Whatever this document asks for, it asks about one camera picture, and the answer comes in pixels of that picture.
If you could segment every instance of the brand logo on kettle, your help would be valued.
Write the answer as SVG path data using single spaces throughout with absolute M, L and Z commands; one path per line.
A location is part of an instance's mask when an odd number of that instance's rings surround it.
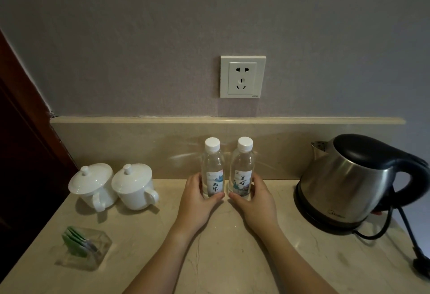
M 345 218 L 345 217 L 343 217 L 342 215 L 339 215 L 339 214 L 337 214 L 336 212 L 334 212 L 333 210 L 328 210 L 327 211 L 330 215 L 334 215 L 334 216 L 336 216 L 336 217 L 340 217 L 340 218 Z

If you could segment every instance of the person's left hand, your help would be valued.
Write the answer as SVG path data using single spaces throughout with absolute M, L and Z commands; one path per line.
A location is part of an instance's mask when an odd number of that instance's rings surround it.
M 200 193 L 201 184 L 201 173 L 194 174 L 187 179 L 178 216 L 172 227 L 175 230 L 185 232 L 185 235 L 189 237 L 194 236 L 207 222 L 213 207 L 225 196 L 224 192 L 219 192 L 208 199 L 204 199 Z

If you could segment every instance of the marble countertop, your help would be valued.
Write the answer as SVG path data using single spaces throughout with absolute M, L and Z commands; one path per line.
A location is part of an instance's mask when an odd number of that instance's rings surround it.
M 429 293 L 430 283 L 411 270 L 412 244 L 392 222 L 377 241 L 354 235 L 335 236 L 311 226 L 293 202 L 297 181 L 267 181 L 282 231 L 298 252 L 339 293 Z M 9 275 L 0 293 L 121 293 L 164 240 L 179 207 L 184 180 L 156 179 L 157 207 L 135 212 L 121 201 L 96 214 L 69 195 Z M 362 232 L 370 234 L 385 216 L 371 216 Z M 112 247 L 94 272 L 55 265 L 69 226 L 105 231 Z M 176 293 L 278 293 L 282 285 L 260 241 L 224 198 L 206 228 L 197 234 L 186 255 Z

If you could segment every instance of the white teacup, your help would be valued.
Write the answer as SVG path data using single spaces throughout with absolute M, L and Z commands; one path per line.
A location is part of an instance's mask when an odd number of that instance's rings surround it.
M 83 166 L 70 180 L 69 191 L 79 195 L 95 211 L 102 212 L 118 199 L 111 186 L 112 175 L 108 164 Z
M 152 170 L 145 164 L 126 164 L 112 179 L 112 188 L 132 210 L 141 210 L 158 202 L 152 184 Z

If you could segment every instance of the kettle spout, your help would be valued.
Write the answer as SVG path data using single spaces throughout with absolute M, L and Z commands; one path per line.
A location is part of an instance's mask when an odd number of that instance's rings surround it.
M 325 152 L 327 141 L 314 141 L 310 144 L 312 145 L 312 149 L 314 150 L 314 160 L 328 155 L 327 152 Z

